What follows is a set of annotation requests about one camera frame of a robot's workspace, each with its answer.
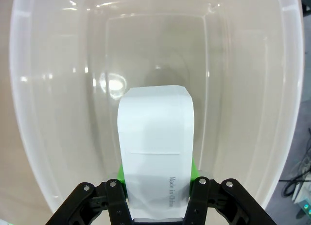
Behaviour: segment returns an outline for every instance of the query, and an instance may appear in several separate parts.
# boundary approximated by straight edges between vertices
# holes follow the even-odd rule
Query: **metal bolt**
[[[228,187],[232,187],[233,183],[231,181],[227,181],[225,185],[227,185]]]
[[[203,179],[203,178],[201,178],[201,179],[199,180],[199,182],[200,182],[200,184],[205,184],[205,183],[206,183],[206,180]]]

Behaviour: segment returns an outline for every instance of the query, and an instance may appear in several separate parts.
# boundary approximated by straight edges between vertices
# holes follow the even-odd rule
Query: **cable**
[[[309,151],[311,150],[311,129],[310,128],[308,128],[308,133],[310,134],[310,137],[307,141],[306,152],[305,152],[305,154],[304,154],[304,156],[303,156],[303,158],[299,164],[299,167],[298,167],[298,172],[302,172],[302,173],[298,174],[297,176],[295,176],[289,180],[279,180],[279,182],[287,182],[285,187],[282,190],[282,196],[283,197],[289,197],[289,196],[293,195],[297,183],[299,183],[299,182],[311,182],[311,180],[301,179],[304,175],[311,173],[310,156],[309,156]],[[303,168],[305,168],[305,167],[302,167],[302,165],[305,163],[306,159],[308,159],[308,163],[307,163],[308,169],[306,171],[302,171]]]

